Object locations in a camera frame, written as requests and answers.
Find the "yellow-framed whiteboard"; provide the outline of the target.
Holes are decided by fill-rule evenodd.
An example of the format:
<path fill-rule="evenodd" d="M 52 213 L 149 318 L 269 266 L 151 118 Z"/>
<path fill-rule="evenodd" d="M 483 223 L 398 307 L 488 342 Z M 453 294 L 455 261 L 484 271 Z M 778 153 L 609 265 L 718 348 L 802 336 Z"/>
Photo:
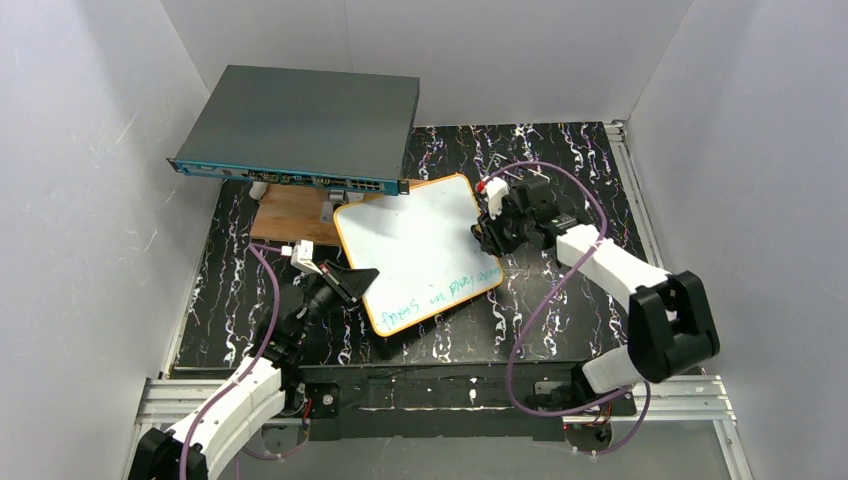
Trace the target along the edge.
<path fill-rule="evenodd" d="M 379 272 L 363 300 L 378 336 L 390 337 L 502 283 L 499 259 L 472 235 L 479 214 L 471 182 L 461 174 L 335 211 L 350 266 Z"/>

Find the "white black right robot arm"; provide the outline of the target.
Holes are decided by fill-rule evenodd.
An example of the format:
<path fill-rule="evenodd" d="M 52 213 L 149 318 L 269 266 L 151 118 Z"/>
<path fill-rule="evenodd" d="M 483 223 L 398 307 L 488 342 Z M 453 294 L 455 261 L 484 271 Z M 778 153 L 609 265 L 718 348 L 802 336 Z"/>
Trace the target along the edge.
<path fill-rule="evenodd" d="M 577 363 L 564 385 L 528 396 L 523 408 L 539 416 L 576 414 L 719 353 L 706 289 L 697 275 L 672 274 L 628 253 L 587 215 L 560 206 L 543 178 L 514 184 L 486 179 L 475 190 L 484 210 L 471 232 L 483 252 L 502 257 L 525 244 L 552 249 L 559 265 L 574 268 L 626 309 L 624 345 Z"/>

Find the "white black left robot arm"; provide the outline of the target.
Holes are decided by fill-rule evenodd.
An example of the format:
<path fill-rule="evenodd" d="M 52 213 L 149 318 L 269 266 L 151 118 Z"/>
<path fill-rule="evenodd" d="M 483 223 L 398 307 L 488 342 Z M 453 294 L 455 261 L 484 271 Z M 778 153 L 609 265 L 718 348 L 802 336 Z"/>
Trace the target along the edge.
<path fill-rule="evenodd" d="M 138 441 L 131 479 L 216 479 L 250 438 L 285 407 L 300 381 L 298 369 L 310 330 L 334 308 L 357 306 L 378 278 L 376 268 L 329 261 L 310 270 L 304 285 L 273 277 L 272 314 L 261 341 L 236 371 L 199 406 L 166 430 Z"/>

